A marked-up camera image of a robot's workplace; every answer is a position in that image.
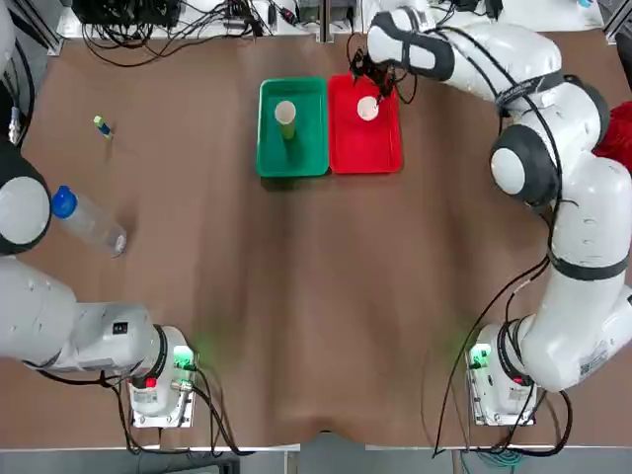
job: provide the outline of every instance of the red tray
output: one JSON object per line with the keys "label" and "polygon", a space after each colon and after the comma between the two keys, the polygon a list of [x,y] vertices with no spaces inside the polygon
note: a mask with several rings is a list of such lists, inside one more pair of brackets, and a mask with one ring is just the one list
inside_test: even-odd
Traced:
{"label": "red tray", "polygon": [[366,121],[357,114],[357,102],[377,97],[375,85],[351,74],[332,76],[329,102],[329,160],[334,173],[393,173],[402,167],[399,102],[392,94],[379,104],[377,117]]}

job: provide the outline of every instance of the blue bottle cap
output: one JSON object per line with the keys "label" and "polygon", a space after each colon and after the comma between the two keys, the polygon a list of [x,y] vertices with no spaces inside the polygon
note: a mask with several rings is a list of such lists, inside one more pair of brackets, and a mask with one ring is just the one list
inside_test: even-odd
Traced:
{"label": "blue bottle cap", "polygon": [[67,186],[60,186],[52,197],[52,213],[60,219],[66,219],[72,215],[77,207],[77,196],[72,194]]}

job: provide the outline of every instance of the marker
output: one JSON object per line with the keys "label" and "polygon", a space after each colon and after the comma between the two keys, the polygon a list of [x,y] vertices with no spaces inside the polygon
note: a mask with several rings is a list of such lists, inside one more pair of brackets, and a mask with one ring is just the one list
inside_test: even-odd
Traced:
{"label": "marker", "polygon": [[108,140],[111,140],[112,138],[114,138],[114,135],[112,134],[112,131],[110,130],[110,128],[104,122],[103,117],[96,116],[95,117],[95,125],[97,126],[97,129],[99,130],[99,132],[105,138],[107,138]]}

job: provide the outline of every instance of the white cup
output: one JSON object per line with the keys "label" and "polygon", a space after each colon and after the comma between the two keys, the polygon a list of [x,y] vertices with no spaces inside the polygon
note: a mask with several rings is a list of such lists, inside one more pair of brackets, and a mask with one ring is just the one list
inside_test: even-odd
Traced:
{"label": "white cup", "polygon": [[286,140],[291,140],[296,131],[296,107],[290,101],[279,102],[275,109],[275,119],[280,134]]}
{"label": "white cup", "polygon": [[377,117],[378,112],[377,100],[372,96],[362,97],[357,102],[357,114],[362,120],[371,121]]}

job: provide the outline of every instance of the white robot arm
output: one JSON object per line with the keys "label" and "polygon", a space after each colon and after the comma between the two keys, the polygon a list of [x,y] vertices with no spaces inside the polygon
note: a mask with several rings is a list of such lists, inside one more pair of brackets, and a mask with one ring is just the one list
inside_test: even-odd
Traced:
{"label": "white robot arm", "polygon": [[[14,28],[0,0],[0,75],[11,58]],[[154,326],[145,308],[78,304],[63,283],[18,261],[50,223],[43,177],[0,134],[0,356],[45,371],[108,371],[129,381],[135,420],[147,427],[183,426],[192,394],[194,355],[175,328]]]}
{"label": "white robot arm", "polygon": [[[592,154],[607,129],[608,108],[596,89],[562,76],[553,41],[512,25],[462,29],[511,74],[515,87],[466,35],[425,32],[424,23],[424,14],[411,8],[378,13],[368,31],[370,60],[502,106],[512,124],[492,148],[491,169],[508,195],[539,207],[553,201],[561,187],[551,275],[539,309],[507,331],[498,324],[485,326],[469,354],[476,422],[513,425],[530,390],[524,379],[549,391],[566,389],[632,339],[632,290],[624,284],[632,181],[619,163]],[[524,96],[550,128],[561,183],[553,144]],[[505,351],[500,338],[506,338]],[[534,403],[533,396],[525,417]]]}

